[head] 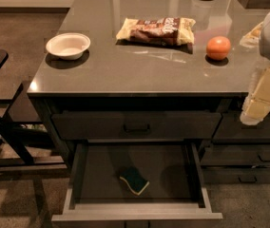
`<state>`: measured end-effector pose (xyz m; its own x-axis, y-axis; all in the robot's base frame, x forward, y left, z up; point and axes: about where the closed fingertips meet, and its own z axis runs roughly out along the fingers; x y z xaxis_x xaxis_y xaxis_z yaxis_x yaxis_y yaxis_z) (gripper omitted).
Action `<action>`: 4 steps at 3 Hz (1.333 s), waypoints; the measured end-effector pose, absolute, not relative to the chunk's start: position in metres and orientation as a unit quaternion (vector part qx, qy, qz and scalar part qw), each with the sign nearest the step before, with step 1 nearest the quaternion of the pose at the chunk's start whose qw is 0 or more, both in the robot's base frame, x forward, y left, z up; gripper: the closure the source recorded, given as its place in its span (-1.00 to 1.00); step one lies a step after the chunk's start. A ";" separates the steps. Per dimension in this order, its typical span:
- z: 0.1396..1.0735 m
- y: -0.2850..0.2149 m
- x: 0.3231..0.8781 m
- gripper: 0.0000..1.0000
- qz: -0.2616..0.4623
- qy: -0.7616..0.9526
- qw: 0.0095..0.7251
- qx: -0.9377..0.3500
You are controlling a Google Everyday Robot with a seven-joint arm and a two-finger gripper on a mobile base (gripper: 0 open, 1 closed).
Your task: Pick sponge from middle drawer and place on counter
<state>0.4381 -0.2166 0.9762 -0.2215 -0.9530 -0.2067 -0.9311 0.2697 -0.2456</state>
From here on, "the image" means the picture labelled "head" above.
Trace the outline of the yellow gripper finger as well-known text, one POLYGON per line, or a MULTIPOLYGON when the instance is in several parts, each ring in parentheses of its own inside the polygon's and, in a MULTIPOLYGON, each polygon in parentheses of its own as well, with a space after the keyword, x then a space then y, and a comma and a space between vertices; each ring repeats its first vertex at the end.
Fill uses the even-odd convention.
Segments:
POLYGON ((270 67, 254 74, 244 100, 240 120, 245 125, 257 125, 270 112, 270 67))

